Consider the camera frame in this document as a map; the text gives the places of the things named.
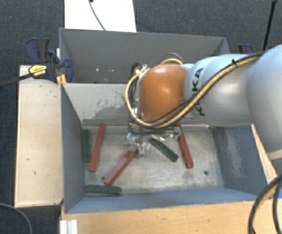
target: gray carpet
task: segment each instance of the gray carpet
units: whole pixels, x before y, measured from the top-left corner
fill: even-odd
[[[271,0],[133,0],[137,31],[226,37],[230,49],[249,43],[262,49]],[[0,0],[0,81],[18,74],[24,43],[50,38],[58,47],[64,0]],[[282,43],[282,0],[275,8],[269,47]],[[0,91],[0,203],[12,204],[17,129],[17,85]],[[25,209],[34,233],[57,233],[58,207]],[[28,233],[23,219],[0,210],[0,234]]]

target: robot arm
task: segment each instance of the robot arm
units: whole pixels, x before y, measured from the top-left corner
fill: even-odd
[[[278,174],[282,173],[282,44],[250,56],[223,55],[195,64],[139,69],[138,105],[129,111],[143,128],[167,127],[191,113],[211,126],[254,124]]]

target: gray bin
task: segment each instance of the gray bin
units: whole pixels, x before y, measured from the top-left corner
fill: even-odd
[[[182,120],[194,168],[187,169],[179,143],[166,144],[179,155],[170,162],[152,148],[136,157],[115,181],[122,196],[85,193],[86,184],[103,185],[127,151],[120,141],[127,133],[123,99],[130,67],[154,66],[167,53],[185,62],[228,53],[225,38],[153,33],[60,29],[60,57],[72,58],[75,77],[61,89],[65,213],[119,211],[254,200],[266,185],[250,126],[210,128]],[[90,132],[91,151],[99,124],[106,125],[97,170],[83,162],[81,133]]]

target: bin floor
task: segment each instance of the bin floor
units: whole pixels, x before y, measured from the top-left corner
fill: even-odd
[[[97,127],[90,132],[90,151],[94,148]],[[210,128],[183,126],[194,167],[186,168],[178,140],[170,137],[164,143],[178,156],[173,163],[155,147],[146,156],[136,156],[113,183],[123,194],[199,190],[223,187],[220,164]],[[85,184],[104,185],[103,178],[114,168],[128,150],[121,139],[127,135],[126,126],[106,126],[98,164],[89,172],[85,164]]]

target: red stick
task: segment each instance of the red stick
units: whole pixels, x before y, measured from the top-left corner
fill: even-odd
[[[114,169],[112,169],[112,171],[103,180],[104,184],[111,186],[118,178],[118,176],[122,173],[122,171],[126,168],[126,166],[131,162],[131,160],[133,160],[136,154],[137,150],[135,150],[134,152],[128,151],[126,155],[120,160],[120,162],[114,167]]]
[[[91,162],[89,166],[89,172],[95,172],[96,171],[96,165],[98,161],[98,156],[100,154],[100,149],[103,141],[103,136],[104,136],[104,131],[105,131],[105,125],[99,125],[98,127],[98,132],[94,144],[94,149],[91,157]]]
[[[183,129],[180,123],[175,124],[176,127],[179,127],[181,129],[181,135],[179,136],[179,142],[182,148],[182,152],[184,155],[185,163],[187,168],[193,168],[194,167],[194,162],[193,159],[191,158],[189,149],[188,149],[188,144],[186,143],[186,139],[183,133]]]

